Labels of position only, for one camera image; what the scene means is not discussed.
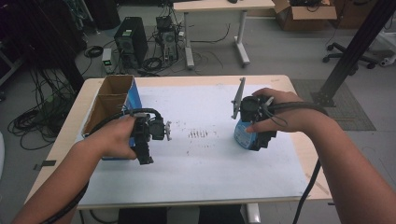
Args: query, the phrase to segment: gray mat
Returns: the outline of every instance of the gray mat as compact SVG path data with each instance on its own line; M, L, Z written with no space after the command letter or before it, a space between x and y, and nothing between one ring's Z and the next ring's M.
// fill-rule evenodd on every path
M311 92L318 92L324 82L325 80L321 79L291 80L297 94L308 102L313 102ZM325 109L344 131L376 131L346 83L341 85L332 99L336 107L325 107Z

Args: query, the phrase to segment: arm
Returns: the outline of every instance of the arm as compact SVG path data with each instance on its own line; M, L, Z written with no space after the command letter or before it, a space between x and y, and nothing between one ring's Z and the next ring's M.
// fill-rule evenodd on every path
M126 116L110 121L96 133L75 143L59 167L17 214L13 223L39 223L63 209L87 184L103 156L134 160L136 155L128 143L133 127L134 118ZM69 213L60 221L72 215Z
M302 101L291 92L262 89L253 94L275 97L275 104ZM303 132L314 143L342 223L395 223L396 193L360 153L339 125L310 109L276 111L287 127L270 119L247 132Z

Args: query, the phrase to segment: white surface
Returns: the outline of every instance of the white surface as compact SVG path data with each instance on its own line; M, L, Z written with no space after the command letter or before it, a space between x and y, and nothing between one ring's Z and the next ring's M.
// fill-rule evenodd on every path
M246 86L249 95L260 86ZM79 206L254 201L301 196L306 181L290 136L259 152L233 139L238 86L140 88L143 107L172 121L171 141L150 141L154 163L100 161Z
M4 146L3 134L0 133L0 179L1 179L1 175L3 173L5 151L6 151L6 148Z

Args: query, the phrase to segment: cardboard box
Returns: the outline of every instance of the cardboard box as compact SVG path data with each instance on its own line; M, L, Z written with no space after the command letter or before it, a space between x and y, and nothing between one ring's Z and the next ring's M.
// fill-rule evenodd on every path
M134 76L111 75L105 77L93 101L82 134L90 133L100 121L121 112L124 105L129 109L142 107Z
M377 0L350 1L332 0L337 12L337 20L330 21L334 28L359 29L375 6Z
M273 0L276 20L284 31L317 31L327 20L336 20L335 7L323 0L318 7L292 7L288 0Z

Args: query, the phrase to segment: metal pole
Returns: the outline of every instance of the metal pole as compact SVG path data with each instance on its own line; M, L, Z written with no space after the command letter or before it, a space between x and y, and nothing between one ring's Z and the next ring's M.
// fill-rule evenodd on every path
M377 1L320 91L312 92L313 100L316 104L323 106L331 104L332 98L349 75L353 66L358 62L364 51L370 47L395 9L395 0Z

